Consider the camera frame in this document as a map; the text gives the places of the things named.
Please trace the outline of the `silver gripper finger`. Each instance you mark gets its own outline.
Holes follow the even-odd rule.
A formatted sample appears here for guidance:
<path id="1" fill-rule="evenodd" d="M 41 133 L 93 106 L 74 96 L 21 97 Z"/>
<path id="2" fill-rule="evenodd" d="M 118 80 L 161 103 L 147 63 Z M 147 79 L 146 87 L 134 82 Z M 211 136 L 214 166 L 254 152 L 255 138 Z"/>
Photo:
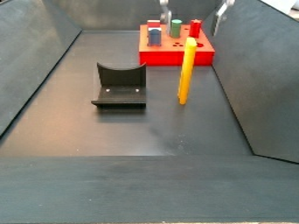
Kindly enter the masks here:
<path id="1" fill-rule="evenodd" d="M 166 22 L 166 32 L 171 35 L 171 25 L 173 25 L 173 12 L 169 9 L 169 0 L 159 0 L 162 6 L 162 20 Z"/>
<path id="2" fill-rule="evenodd" d="M 235 0 L 223 0 L 217 12 L 214 14 L 213 25 L 211 25 L 211 35 L 215 36 L 218 29 L 221 27 L 221 21 L 225 17 L 227 9 L 234 5 Z"/>

